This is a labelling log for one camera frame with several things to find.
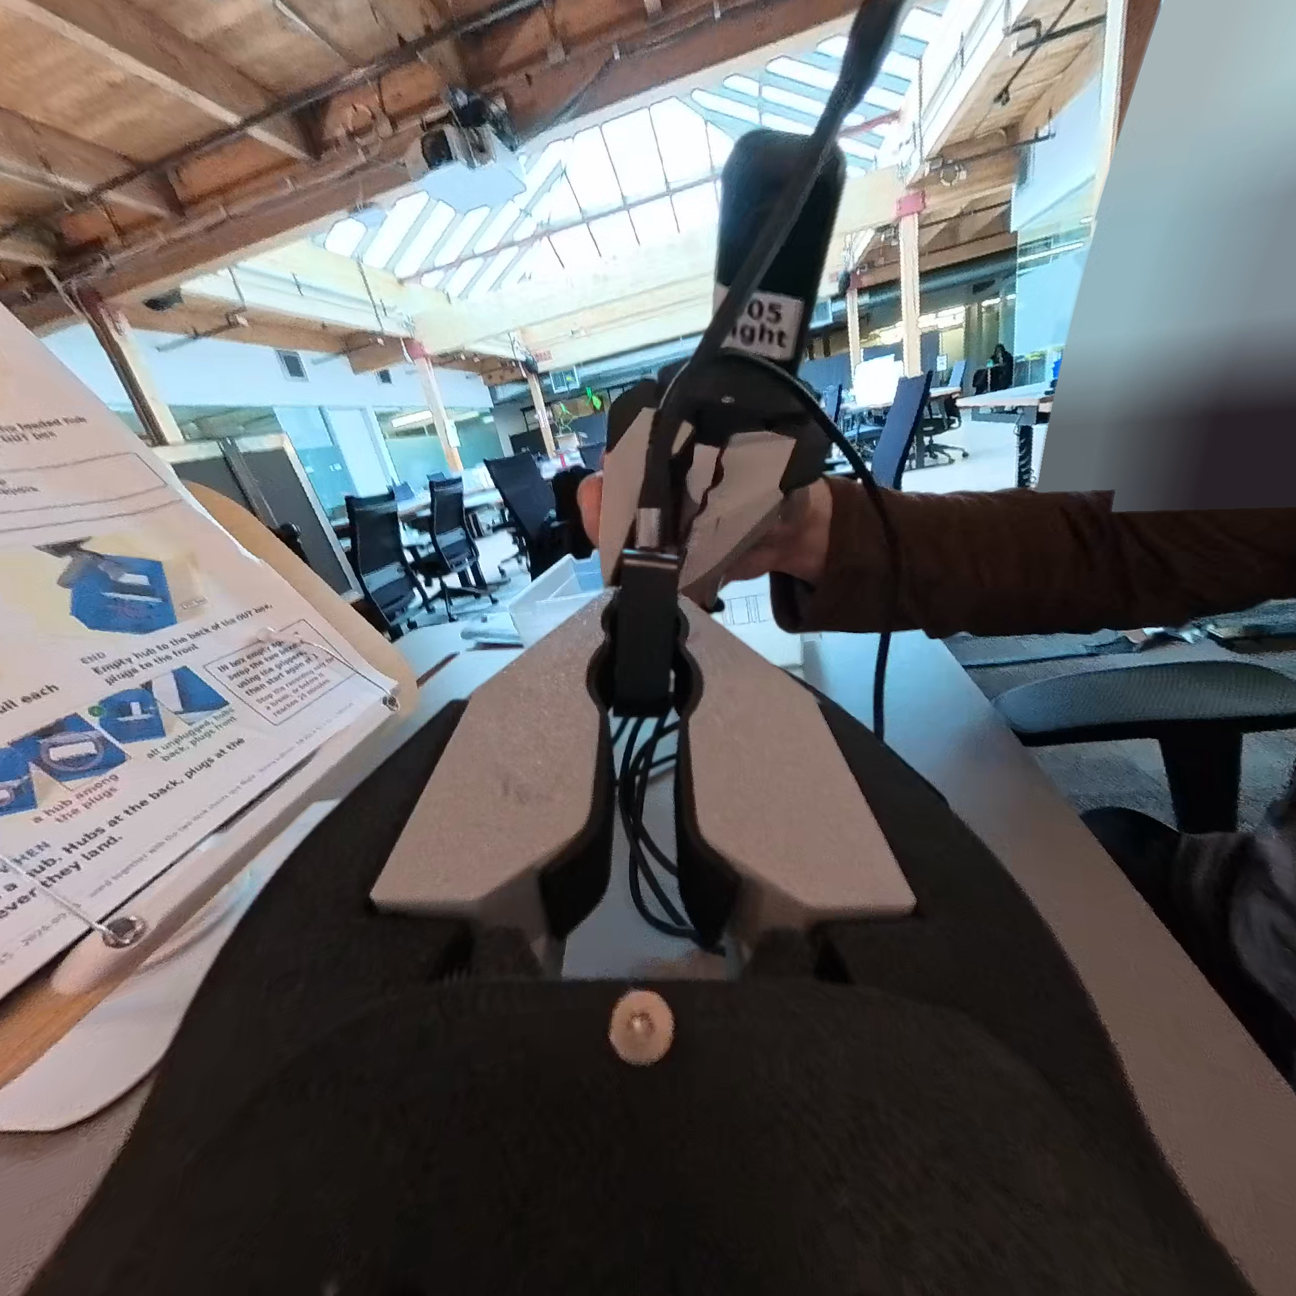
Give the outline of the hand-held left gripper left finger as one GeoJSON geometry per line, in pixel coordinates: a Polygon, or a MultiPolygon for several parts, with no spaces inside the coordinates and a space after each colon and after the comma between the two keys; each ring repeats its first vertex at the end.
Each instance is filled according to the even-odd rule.
{"type": "Polygon", "coordinates": [[[598,594],[476,688],[370,890],[383,914],[515,932],[548,975],[611,877],[598,594]]]}

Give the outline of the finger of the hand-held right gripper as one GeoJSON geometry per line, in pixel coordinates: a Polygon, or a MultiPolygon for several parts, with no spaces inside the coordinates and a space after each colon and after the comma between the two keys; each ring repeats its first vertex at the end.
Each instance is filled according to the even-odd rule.
{"type": "Polygon", "coordinates": [[[627,547],[665,550],[669,544],[662,517],[657,517],[653,527],[640,524],[640,516],[646,516],[640,508],[640,494],[656,413],[656,408],[641,408],[617,442],[607,439],[604,447],[596,538],[603,586],[619,584],[622,554],[627,547]]]}
{"type": "Polygon", "coordinates": [[[694,442],[684,476],[683,597],[715,600],[727,569],[780,509],[796,446],[779,432],[738,432],[725,446],[694,442]]]}

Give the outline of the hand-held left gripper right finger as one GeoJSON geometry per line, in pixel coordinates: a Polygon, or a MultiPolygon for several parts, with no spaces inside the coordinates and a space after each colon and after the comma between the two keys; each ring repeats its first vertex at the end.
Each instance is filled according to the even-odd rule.
{"type": "Polygon", "coordinates": [[[810,689],[685,597],[673,683],[676,883],[703,944],[915,913],[810,689]]]}

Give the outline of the black USB hub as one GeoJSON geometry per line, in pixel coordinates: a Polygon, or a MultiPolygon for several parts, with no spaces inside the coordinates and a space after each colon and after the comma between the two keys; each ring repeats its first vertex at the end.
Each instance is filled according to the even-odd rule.
{"type": "Polygon", "coordinates": [[[672,553],[623,550],[610,629],[611,709],[619,717],[661,717],[671,708],[677,575],[672,553]]]}

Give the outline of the person's right forearm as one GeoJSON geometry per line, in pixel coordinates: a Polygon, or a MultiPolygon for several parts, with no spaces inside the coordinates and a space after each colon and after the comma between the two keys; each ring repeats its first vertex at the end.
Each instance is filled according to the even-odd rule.
{"type": "Polygon", "coordinates": [[[1177,627],[1294,594],[1292,509],[1115,512],[1108,493],[824,484],[823,558],[770,574],[789,634],[931,639],[1177,627]]]}

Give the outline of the person's right hand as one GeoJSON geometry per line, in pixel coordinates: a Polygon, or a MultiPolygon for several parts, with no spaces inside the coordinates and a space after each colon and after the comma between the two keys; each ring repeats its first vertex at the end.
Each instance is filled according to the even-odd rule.
{"type": "Polygon", "coordinates": [[[823,477],[787,494],[754,539],[746,540],[699,586],[704,608],[714,604],[725,586],[768,575],[815,593],[829,557],[833,508],[831,488],[823,477]]]}

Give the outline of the black office chair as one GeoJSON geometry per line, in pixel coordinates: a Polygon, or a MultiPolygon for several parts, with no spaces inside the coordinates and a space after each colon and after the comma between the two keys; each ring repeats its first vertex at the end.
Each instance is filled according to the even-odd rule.
{"type": "Polygon", "coordinates": [[[403,544],[395,494],[348,494],[344,511],[365,616],[387,640],[399,640],[432,605],[403,544]]]}
{"type": "Polygon", "coordinates": [[[446,620],[455,623],[455,600],[495,605],[496,594],[506,582],[486,580],[480,569],[478,543],[464,508],[461,480],[433,476],[429,477],[428,489],[429,521],[425,531],[429,554],[419,559],[419,571],[433,581],[446,620]]]}
{"type": "Polygon", "coordinates": [[[532,580],[568,553],[567,526],[559,520],[552,485],[527,454],[486,459],[483,469],[499,494],[505,520],[532,580]]]}

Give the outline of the dark blue office chair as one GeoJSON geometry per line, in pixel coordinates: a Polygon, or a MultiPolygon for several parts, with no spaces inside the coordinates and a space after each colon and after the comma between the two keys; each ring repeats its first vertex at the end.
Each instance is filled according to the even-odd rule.
{"type": "Polygon", "coordinates": [[[966,457],[958,447],[937,440],[959,426],[954,397],[962,389],[934,385],[935,378],[937,372],[928,369],[900,377],[896,384],[869,458],[870,476],[884,489],[897,490],[908,469],[920,470],[930,462],[949,465],[957,455],[966,457]]]}

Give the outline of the wooden sign board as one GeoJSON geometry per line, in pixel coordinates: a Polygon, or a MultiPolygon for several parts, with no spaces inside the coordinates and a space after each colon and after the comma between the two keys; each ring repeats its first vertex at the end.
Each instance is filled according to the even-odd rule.
{"type": "Polygon", "coordinates": [[[370,733],[333,737],[305,766],[127,906],[145,931],[125,948],[91,936],[50,974],[2,1002],[2,1086],[50,1052],[105,1051],[156,1060],[221,944],[287,856],[438,710],[428,681],[248,511],[216,492],[191,496],[247,551],[275,570],[378,675],[395,686],[397,710],[370,733]]]}

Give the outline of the dark swivel office chair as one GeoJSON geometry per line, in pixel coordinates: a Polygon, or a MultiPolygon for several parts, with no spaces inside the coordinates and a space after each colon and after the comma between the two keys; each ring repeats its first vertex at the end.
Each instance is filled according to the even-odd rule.
{"type": "Polygon", "coordinates": [[[1185,835],[1235,833],[1244,736],[1294,727],[1293,681],[1234,659],[1058,675],[1008,689],[992,705],[1028,748],[1155,742],[1185,835]]]}

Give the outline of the printed instruction sheet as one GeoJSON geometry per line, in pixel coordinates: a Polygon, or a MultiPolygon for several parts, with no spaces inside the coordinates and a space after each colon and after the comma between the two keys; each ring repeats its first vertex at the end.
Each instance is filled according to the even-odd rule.
{"type": "Polygon", "coordinates": [[[1,335],[8,997],[399,704],[8,310],[1,335]]]}

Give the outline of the person's own clothed body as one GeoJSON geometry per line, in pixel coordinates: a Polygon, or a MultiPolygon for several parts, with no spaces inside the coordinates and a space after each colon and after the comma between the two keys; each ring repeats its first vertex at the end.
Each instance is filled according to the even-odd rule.
{"type": "Polygon", "coordinates": [[[1081,821],[1293,1087],[1294,781],[1251,832],[1192,835],[1126,808],[1081,821]]]}

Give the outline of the white sign stand base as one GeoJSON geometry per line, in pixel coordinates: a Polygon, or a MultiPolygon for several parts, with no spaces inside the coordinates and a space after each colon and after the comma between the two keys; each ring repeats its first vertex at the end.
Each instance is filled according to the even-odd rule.
{"type": "Polygon", "coordinates": [[[112,1109],[152,1076],[156,1059],[105,1049],[51,1051],[1,1087],[2,1133],[55,1133],[112,1109]]]}

